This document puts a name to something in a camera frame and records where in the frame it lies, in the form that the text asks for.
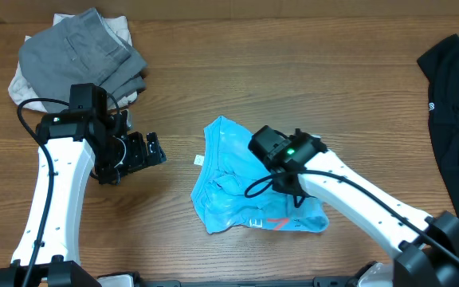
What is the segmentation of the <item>light blue printed t-shirt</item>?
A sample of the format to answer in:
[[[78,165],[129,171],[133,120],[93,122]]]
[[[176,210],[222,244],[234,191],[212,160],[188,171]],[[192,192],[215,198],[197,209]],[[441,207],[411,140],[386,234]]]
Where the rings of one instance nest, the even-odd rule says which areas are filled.
[[[245,197],[250,184],[269,174],[248,149],[249,130],[219,116],[204,128],[204,136],[205,155],[191,200],[207,233],[233,226],[313,233],[327,229],[329,219],[319,199],[307,198],[296,208],[291,195],[277,193],[266,183],[250,191],[264,189],[262,194]]]

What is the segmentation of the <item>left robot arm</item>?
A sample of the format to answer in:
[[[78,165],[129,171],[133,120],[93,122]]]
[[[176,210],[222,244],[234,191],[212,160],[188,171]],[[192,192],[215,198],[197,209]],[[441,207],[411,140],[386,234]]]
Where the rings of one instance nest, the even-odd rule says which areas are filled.
[[[38,144],[39,169],[25,231],[0,286],[143,285],[137,272],[93,277],[80,265],[79,233],[89,179],[117,185],[121,179],[167,159],[154,133],[131,132],[130,114],[111,114],[114,97],[90,83],[72,85],[59,113],[44,115],[26,131]]]

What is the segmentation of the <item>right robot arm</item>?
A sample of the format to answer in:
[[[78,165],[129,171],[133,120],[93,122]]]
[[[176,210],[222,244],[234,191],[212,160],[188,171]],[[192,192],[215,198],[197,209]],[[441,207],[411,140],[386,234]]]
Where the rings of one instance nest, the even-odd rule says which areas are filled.
[[[368,234],[391,259],[370,264],[348,286],[459,286],[459,219],[437,217],[387,194],[346,165],[320,137],[295,130],[290,136],[265,125],[249,150],[269,171],[264,180],[292,195],[322,200]]]

